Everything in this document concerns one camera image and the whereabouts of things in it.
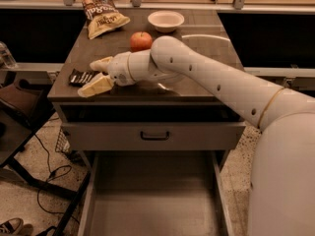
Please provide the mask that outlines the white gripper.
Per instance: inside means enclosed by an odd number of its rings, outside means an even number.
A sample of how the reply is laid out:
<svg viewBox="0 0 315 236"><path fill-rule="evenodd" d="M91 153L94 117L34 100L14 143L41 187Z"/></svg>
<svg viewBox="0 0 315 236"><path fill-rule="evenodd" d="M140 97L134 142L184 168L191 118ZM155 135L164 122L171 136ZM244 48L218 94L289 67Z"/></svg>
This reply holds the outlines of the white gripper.
<svg viewBox="0 0 315 236"><path fill-rule="evenodd" d="M108 56L95 60L90 64L94 71L106 72L108 75L97 74L90 82L78 89L78 95L81 97L91 97L111 90L116 83L119 86L126 87L135 84L129 72L130 52Z"/></svg>

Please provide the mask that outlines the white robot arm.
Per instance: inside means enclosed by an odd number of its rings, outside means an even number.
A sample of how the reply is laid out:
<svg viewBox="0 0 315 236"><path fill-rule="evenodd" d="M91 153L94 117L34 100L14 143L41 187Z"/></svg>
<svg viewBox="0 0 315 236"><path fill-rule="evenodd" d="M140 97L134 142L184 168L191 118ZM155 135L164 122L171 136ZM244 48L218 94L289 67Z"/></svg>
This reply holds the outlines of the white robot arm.
<svg viewBox="0 0 315 236"><path fill-rule="evenodd" d="M139 81L185 75L262 135L254 154L248 236L315 236L315 98L203 56L172 36L92 62L90 97Z"/></svg>

